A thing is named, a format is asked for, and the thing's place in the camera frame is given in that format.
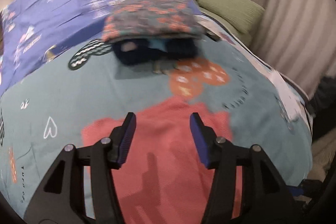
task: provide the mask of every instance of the gray and orange patterned fabric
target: gray and orange patterned fabric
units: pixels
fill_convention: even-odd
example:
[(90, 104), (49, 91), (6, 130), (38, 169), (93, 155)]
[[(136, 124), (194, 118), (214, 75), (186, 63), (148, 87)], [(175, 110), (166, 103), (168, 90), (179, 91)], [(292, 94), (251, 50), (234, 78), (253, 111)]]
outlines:
[(202, 34), (188, 0), (125, 0), (106, 19), (103, 40), (196, 38)]

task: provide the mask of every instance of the curtain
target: curtain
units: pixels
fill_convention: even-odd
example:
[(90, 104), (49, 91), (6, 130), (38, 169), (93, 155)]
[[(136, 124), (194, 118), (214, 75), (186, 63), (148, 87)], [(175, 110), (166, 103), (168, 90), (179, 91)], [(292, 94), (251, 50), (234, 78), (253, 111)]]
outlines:
[(251, 50), (312, 96), (336, 75), (335, 0), (252, 0), (265, 7)]

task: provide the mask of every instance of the folded clothing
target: folded clothing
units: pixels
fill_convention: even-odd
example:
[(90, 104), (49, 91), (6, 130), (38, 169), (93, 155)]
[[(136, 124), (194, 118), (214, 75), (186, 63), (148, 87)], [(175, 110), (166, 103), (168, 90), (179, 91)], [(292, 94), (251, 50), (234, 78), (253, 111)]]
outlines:
[(107, 17), (102, 39), (116, 43), (131, 38), (196, 38), (202, 28), (188, 0), (125, 0)]
[(191, 38), (175, 39), (126, 39), (112, 44), (115, 56), (124, 65), (136, 65), (161, 58), (183, 59), (197, 55)]

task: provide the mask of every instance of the silver screw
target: silver screw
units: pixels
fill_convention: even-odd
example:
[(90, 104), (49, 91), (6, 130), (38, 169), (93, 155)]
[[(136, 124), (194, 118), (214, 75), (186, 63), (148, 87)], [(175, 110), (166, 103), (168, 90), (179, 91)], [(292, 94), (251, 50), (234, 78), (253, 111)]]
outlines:
[(66, 152), (69, 152), (71, 151), (72, 149), (74, 148), (74, 146), (72, 144), (67, 144), (65, 147), (64, 147), (64, 150)]
[(102, 138), (102, 139), (100, 140), (100, 142), (101, 142), (102, 144), (108, 144), (108, 143), (110, 143), (110, 141), (111, 141), (111, 139), (110, 139), (109, 137), (105, 137), (105, 138)]
[(219, 137), (216, 138), (217, 143), (225, 143), (225, 141), (226, 141), (226, 139), (222, 136), (219, 136)]
[(253, 145), (252, 146), (252, 149), (253, 149), (253, 151), (255, 151), (255, 152), (260, 152), (261, 151), (261, 147), (259, 146), (259, 145)]

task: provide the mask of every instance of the red cloth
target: red cloth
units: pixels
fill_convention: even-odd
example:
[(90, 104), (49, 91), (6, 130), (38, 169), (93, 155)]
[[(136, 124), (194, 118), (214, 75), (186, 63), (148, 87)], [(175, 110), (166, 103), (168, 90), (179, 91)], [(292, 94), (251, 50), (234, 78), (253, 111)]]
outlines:
[[(213, 171), (200, 163), (189, 128), (193, 112), (198, 112), (217, 135), (232, 139), (229, 113), (210, 113), (203, 103), (189, 105), (180, 97), (172, 97), (136, 113), (137, 127), (127, 161), (120, 170), (113, 170), (127, 224), (200, 223)], [(122, 122), (103, 118), (86, 126), (82, 130), (84, 145), (109, 136)], [(237, 174), (236, 216), (241, 196), (241, 173)]]

